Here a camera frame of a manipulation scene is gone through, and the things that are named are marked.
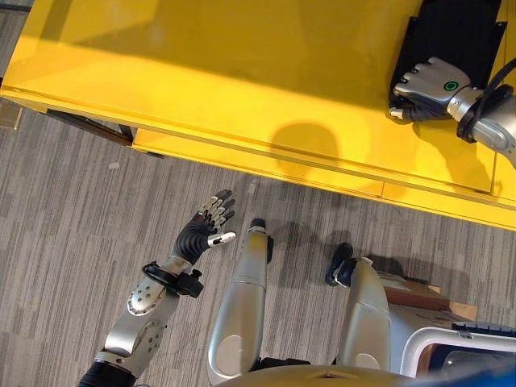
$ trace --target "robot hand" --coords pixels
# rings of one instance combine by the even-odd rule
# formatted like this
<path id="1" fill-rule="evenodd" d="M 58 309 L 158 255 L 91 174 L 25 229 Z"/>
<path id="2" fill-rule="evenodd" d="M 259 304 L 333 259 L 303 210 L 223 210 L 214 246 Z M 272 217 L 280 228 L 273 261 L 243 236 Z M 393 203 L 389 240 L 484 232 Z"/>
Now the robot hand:
<path id="1" fill-rule="evenodd" d="M 390 114 L 409 122 L 453 118 L 459 123 L 458 137 L 484 144 L 507 157 L 516 169 L 516 98 L 512 86 L 498 87 L 514 69 L 516 58 L 480 90 L 471 87 L 468 76 L 457 67 L 432 57 L 394 86 L 398 102 Z"/>
<path id="2" fill-rule="evenodd" d="M 234 215 L 227 210 L 229 189 L 215 194 L 183 227 L 169 259 L 145 265 L 146 277 L 131 292 L 127 308 L 106 337 L 103 349 L 79 381 L 80 387 L 132 387 L 158 351 L 164 329 L 179 296 L 196 298 L 202 290 L 201 272 L 192 266 L 208 248 L 233 240 L 234 232 L 219 233 Z"/>
<path id="3" fill-rule="evenodd" d="M 229 189 L 223 189 L 202 206 L 179 233 L 173 248 L 173 256 L 178 256 L 195 264 L 208 248 L 227 243 L 236 237 L 234 232 L 219 233 L 221 227 L 234 214 L 229 210 L 235 200 Z"/>
<path id="4" fill-rule="evenodd" d="M 411 73 L 394 86 L 393 93 L 407 102 L 403 107 L 392 107 L 393 117 L 406 121 L 450 119 L 447 107 L 453 97 L 470 84 L 469 77 L 457 67 L 432 57 L 417 64 Z"/>

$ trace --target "green button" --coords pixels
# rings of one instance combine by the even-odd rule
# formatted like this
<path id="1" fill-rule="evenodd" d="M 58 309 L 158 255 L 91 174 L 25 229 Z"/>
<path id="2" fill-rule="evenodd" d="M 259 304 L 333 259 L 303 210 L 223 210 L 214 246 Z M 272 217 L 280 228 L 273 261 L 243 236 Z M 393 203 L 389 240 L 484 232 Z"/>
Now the green button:
<path id="1" fill-rule="evenodd" d="M 444 89 L 446 91 L 453 91 L 455 90 L 457 87 L 459 87 L 459 82 L 455 82 L 455 81 L 449 81 L 449 82 L 446 82 L 444 84 Z"/>

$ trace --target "black cable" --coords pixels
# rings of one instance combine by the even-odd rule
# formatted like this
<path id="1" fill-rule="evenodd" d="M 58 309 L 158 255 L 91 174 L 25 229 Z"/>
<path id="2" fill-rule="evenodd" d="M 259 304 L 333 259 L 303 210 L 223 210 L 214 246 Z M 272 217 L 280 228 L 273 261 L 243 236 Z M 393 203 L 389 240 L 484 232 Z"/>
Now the black cable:
<path id="1" fill-rule="evenodd" d="M 493 91 L 497 88 L 501 81 L 503 81 L 503 78 L 507 77 L 507 75 L 509 75 L 509 73 L 514 69 L 516 69 L 516 58 L 507 62 L 506 65 L 503 66 L 500 71 L 498 71 L 498 73 L 496 73 L 491 82 L 484 89 L 484 93 L 482 93 L 480 97 L 478 108 L 475 111 L 475 117 L 473 119 L 474 123 L 480 119 L 481 114 L 484 111 L 485 104 L 487 103 Z"/>

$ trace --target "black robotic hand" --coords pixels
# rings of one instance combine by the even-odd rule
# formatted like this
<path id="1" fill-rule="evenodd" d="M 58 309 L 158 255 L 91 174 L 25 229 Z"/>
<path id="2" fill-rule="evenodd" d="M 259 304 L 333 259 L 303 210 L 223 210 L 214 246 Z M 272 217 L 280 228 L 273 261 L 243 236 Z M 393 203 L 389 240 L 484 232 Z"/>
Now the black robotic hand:
<path id="1" fill-rule="evenodd" d="M 223 189 L 204 204 L 186 223 L 173 247 L 173 255 L 195 264 L 208 248 L 230 242 L 236 237 L 234 232 L 222 233 L 221 228 L 235 212 L 230 210 L 235 200 L 229 200 L 232 192 Z"/>
<path id="2" fill-rule="evenodd" d="M 426 63 L 415 65 L 394 86 L 390 114 L 408 122 L 450 119 L 448 105 L 470 83 L 462 70 L 432 57 Z"/>

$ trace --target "black bracket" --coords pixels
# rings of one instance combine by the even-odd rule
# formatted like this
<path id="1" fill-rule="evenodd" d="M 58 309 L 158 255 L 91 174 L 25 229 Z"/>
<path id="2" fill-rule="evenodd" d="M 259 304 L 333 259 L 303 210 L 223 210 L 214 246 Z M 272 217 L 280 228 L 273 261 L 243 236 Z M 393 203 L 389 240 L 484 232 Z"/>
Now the black bracket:
<path id="1" fill-rule="evenodd" d="M 181 273 L 179 276 L 174 276 L 163 270 L 154 260 L 150 264 L 143 266 L 142 272 L 151 280 L 163 285 L 168 291 L 179 296 L 197 298 L 204 288 L 198 280 L 202 273 L 195 269 L 191 274 Z"/>
<path id="2" fill-rule="evenodd" d="M 132 135 L 129 135 L 131 131 L 127 133 L 127 131 L 124 130 L 125 128 L 122 129 L 123 131 L 125 131 L 125 133 L 119 133 L 87 117 L 83 117 L 77 114 L 66 113 L 64 111 L 59 110 L 49 109 L 47 110 L 47 115 L 53 117 L 54 119 L 59 119 L 60 121 L 67 123 L 68 125 L 78 127 L 83 131 L 88 131 L 90 133 L 93 133 L 94 135 L 99 135 L 105 139 L 114 141 L 117 144 L 122 144 L 126 147 L 130 147 L 132 145 Z"/>

